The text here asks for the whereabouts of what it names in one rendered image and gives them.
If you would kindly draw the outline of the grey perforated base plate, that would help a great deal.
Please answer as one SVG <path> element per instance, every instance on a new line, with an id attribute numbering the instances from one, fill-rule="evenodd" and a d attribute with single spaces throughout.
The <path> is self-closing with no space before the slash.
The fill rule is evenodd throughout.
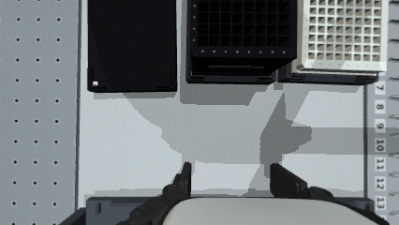
<path id="1" fill-rule="evenodd" d="M 0 225 L 74 213 L 78 0 L 0 0 Z"/>

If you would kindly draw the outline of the white well plate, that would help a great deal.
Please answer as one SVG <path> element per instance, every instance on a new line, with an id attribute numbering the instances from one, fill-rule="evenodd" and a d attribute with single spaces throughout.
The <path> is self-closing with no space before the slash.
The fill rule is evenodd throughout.
<path id="1" fill-rule="evenodd" d="M 372 77 L 387 71 L 389 0 L 298 0 L 291 74 Z"/>

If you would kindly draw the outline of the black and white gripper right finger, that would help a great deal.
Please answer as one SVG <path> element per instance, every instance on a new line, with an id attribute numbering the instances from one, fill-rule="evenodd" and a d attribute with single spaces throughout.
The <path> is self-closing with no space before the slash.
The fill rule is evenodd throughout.
<path id="1" fill-rule="evenodd" d="M 336 201 L 331 192 L 324 188 L 307 187 L 307 182 L 278 163 L 270 165 L 270 191 L 276 199 L 305 199 L 340 204 L 362 214 L 379 225 L 390 225 L 387 220 L 374 212 Z"/>

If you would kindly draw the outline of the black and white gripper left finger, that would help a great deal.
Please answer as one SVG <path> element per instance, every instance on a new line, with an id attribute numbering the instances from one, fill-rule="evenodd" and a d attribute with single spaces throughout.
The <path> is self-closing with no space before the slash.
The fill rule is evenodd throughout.
<path id="1" fill-rule="evenodd" d="M 176 173 L 172 184 L 163 188 L 163 195 L 134 208 L 129 218 L 116 225 L 163 225 L 169 211 L 189 200 L 191 195 L 191 163 L 185 162 L 181 173 Z"/>

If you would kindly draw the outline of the dark grey plate carrier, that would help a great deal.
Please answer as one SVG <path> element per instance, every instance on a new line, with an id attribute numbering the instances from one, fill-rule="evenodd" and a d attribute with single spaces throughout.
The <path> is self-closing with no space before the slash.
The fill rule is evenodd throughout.
<path id="1" fill-rule="evenodd" d="M 156 197 L 90 197 L 59 225 L 116 225 L 129 218 L 130 212 Z M 190 197 L 194 198 L 275 198 L 275 197 Z M 369 198 L 334 197 L 336 201 L 375 212 L 375 201 Z"/>

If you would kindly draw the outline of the black deep-well block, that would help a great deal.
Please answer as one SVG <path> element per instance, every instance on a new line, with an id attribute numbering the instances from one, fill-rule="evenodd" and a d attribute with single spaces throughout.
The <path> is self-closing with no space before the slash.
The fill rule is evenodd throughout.
<path id="1" fill-rule="evenodd" d="M 191 0 L 192 75 L 271 76 L 297 58 L 298 0 Z"/>

